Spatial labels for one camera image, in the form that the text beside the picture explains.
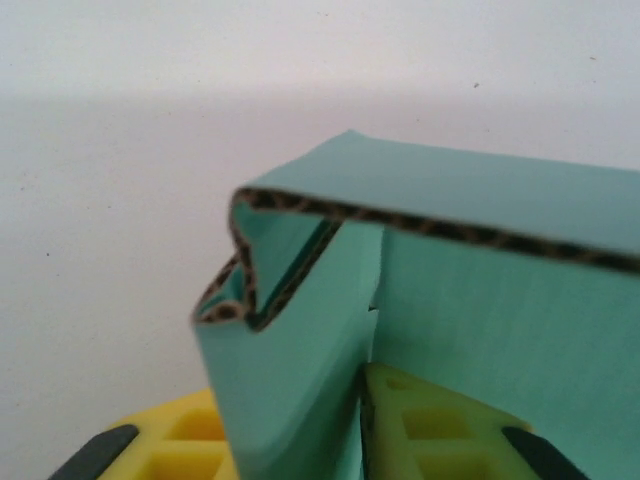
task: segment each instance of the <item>white wall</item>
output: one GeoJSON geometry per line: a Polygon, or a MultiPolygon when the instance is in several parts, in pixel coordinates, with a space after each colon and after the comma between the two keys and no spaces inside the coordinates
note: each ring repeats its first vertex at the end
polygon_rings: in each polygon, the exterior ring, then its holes
{"type": "Polygon", "coordinates": [[[205,385],[231,190],[333,134],[640,169],[633,0],[220,3],[0,3],[3,480],[205,385]]]}

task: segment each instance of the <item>teal cardboard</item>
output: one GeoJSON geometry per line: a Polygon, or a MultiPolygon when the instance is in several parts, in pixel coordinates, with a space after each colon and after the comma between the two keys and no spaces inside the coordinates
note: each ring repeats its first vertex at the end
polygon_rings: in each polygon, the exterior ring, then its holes
{"type": "Polygon", "coordinates": [[[640,459],[640,173],[347,132],[237,190],[193,325],[245,480],[361,476],[382,361],[531,422],[594,478],[640,459]]]}

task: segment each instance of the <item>black rubber pad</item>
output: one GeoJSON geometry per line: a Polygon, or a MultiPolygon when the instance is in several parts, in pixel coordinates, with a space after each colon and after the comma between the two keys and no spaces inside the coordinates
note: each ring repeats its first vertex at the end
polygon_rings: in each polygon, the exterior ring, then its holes
{"type": "Polygon", "coordinates": [[[589,480],[548,440],[516,427],[502,433],[541,480],[589,480]]]}
{"type": "Polygon", "coordinates": [[[60,467],[49,480],[98,480],[138,435],[135,425],[122,425],[96,435],[60,467]]]}

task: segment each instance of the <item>yellow plastic object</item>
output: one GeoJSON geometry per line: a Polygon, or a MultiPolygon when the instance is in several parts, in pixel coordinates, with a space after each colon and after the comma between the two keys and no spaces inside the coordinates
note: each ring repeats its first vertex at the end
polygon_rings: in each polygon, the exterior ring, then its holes
{"type": "Polygon", "coordinates": [[[382,364],[365,367],[369,480],[536,480],[502,435],[522,420],[382,364]]]}
{"type": "Polygon", "coordinates": [[[100,480],[238,480],[210,390],[123,418],[140,433],[100,480]]]}

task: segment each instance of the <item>cardboard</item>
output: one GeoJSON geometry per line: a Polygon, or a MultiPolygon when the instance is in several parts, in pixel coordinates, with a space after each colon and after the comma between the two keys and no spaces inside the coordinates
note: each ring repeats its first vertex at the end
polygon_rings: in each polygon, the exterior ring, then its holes
{"type": "Polygon", "coordinates": [[[640,172],[347,132],[237,190],[193,326],[241,477],[361,475],[373,359],[640,468],[640,172]]]}

